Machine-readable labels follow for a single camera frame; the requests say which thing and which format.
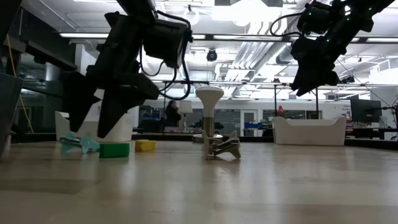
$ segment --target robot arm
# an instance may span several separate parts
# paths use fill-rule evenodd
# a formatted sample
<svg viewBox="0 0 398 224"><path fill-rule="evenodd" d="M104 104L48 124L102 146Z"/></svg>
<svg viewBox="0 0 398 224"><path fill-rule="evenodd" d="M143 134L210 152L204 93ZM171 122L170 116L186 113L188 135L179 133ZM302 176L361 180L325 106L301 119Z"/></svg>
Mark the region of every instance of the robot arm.
<svg viewBox="0 0 398 224"><path fill-rule="evenodd" d="M79 130L92 104L98 101L93 98L98 88L104 90L97 132L100 138L105 138L127 110L148 99L156 100L162 94L143 74L143 69L143 73L139 73L142 64L136 58L142 48L147 55L162 59L175 71L182 65L190 88L184 61L187 44L193 40L190 23L156 11L154 0L118 0L118 3L127 15L119 12L105 15L111 31L98 49L96 63L87 68L85 77L76 72L64 82L71 131ZM158 14L180 22L164 21ZM189 92L180 99L186 98Z"/></svg>
<svg viewBox="0 0 398 224"><path fill-rule="evenodd" d="M372 16L394 0L334 0L331 6L313 1L305 5L297 28L301 32L292 44L291 54L298 61L292 85L302 96L321 85L337 85L334 62L346 53L346 47L360 30L371 32ZM316 40L305 35L324 34Z"/></svg>

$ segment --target monitor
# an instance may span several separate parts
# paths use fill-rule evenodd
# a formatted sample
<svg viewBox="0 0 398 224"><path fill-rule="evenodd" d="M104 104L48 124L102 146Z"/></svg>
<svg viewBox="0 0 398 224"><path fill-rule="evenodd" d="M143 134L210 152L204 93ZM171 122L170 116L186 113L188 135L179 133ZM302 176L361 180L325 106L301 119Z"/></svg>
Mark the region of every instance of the monitor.
<svg viewBox="0 0 398 224"><path fill-rule="evenodd" d="M381 102L376 100L351 99L353 121L378 123L382 116Z"/></svg>

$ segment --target red object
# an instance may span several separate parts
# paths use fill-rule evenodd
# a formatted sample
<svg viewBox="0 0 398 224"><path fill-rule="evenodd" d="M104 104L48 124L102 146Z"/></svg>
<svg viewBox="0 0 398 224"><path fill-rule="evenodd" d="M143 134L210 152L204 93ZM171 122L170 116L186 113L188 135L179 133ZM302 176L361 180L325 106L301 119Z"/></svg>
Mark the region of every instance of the red object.
<svg viewBox="0 0 398 224"><path fill-rule="evenodd" d="M283 116L283 115L284 115L284 109L282 108L282 106L279 106L278 116Z"/></svg>

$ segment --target yellow sponge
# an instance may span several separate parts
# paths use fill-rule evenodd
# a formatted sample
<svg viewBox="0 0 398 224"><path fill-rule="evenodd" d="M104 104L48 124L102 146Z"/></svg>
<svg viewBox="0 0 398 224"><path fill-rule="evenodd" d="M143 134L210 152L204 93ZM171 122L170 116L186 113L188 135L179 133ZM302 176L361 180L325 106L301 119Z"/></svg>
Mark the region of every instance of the yellow sponge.
<svg viewBox="0 0 398 224"><path fill-rule="evenodd" d="M156 146L156 141L137 140L136 152L154 152L155 146Z"/></svg>

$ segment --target green sponge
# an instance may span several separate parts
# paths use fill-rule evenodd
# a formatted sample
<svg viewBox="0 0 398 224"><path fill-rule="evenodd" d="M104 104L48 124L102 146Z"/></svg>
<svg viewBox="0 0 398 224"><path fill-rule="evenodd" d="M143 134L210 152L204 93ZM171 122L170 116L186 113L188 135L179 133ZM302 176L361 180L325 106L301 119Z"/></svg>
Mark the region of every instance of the green sponge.
<svg viewBox="0 0 398 224"><path fill-rule="evenodd" d="M127 157L130 155L130 142L101 143L99 158Z"/></svg>

